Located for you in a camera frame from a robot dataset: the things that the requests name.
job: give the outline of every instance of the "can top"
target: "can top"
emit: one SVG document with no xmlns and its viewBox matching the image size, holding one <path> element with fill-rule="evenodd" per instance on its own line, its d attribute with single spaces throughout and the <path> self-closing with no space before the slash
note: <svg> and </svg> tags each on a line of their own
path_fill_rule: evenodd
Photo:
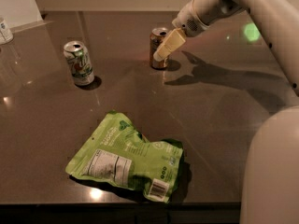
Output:
<svg viewBox="0 0 299 224">
<path fill-rule="evenodd" d="M 64 50 L 69 52 L 76 52 L 84 48 L 83 42 L 70 41 L 64 45 Z"/>
<path fill-rule="evenodd" d="M 165 27 L 157 27 L 152 30 L 152 33 L 157 36 L 166 36 L 169 33 L 169 29 Z"/>
</svg>

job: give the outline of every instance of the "white label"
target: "white label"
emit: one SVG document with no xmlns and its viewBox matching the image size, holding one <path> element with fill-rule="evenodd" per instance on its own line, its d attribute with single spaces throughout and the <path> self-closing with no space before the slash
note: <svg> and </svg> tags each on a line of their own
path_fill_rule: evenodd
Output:
<svg viewBox="0 0 299 224">
<path fill-rule="evenodd" d="M 149 190 L 149 197 L 157 201 L 163 201 L 168 192 L 169 184 L 154 178 Z"/>
<path fill-rule="evenodd" d="M 124 157 L 96 149 L 83 173 L 84 175 L 111 180 L 119 186 L 127 187 L 131 163 L 131 160 Z"/>
<path fill-rule="evenodd" d="M 0 44 L 6 43 L 12 39 L 13 35 L 7 26 L 7 23 L 2 20 L 0 22 Z"/>
</svg>

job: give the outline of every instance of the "barcode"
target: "barcode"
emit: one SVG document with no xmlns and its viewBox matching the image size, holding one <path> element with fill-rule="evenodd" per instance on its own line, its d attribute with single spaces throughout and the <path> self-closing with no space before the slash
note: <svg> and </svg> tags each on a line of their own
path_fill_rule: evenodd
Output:
<svg viewBox="0 0 299 224">
<path fill-rule="evenodd" d="M 149 197 L 157 201 L 163 201 L 168 192 L 169 184 L 154 178 L 149 190 Z"/>
</svg>

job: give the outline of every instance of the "crumpled snack bag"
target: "crumpled snack bag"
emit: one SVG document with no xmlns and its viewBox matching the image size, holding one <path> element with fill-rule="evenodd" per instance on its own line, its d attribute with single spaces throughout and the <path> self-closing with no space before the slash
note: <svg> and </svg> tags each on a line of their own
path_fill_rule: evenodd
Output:
<svg viewBox="0 0 299 224">
<path fill-rule="evenodd" d="M 112 111 L 65 170 L 79 180 L 141 190 L 151 201 L 168 203 L 178 187 L 182 154 L 179 141 L 150 142 L 125 115 Z"/>
</svg>

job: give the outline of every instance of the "silver can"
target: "silver can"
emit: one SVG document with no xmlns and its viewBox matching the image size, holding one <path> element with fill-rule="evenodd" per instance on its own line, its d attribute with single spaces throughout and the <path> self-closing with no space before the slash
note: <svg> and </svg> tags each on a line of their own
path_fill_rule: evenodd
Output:
<svg viewBox="0 0 299 224">
<path fill-rule="evenodd" d="M 64 45 L 64 56 L 69 65 L 74 83 L 86 86 L 93 82 L 94 73 L 91 59 L 85 45 L 80 41 L 71 41 Z"/>
<path fill-rule="evenodd" d="M 9 27 L 4 18 L 0 17 L 0 44 L 5 44 L 13 39 Z"/>
<path fill-rule="evenodd" d="M 157 48 L 163 42 L 164 38 L 169 33 L 169 30 L 165 27 L 159 27 L 152 30 L 150 34 L 150 48 L 149 48 L 149 64 L 155 69 L 165 69 L 168 66 L 169 57 L 164 60 L 157 62 L 153 59 L 153 54 L 156 52 Z"/>
</svg>

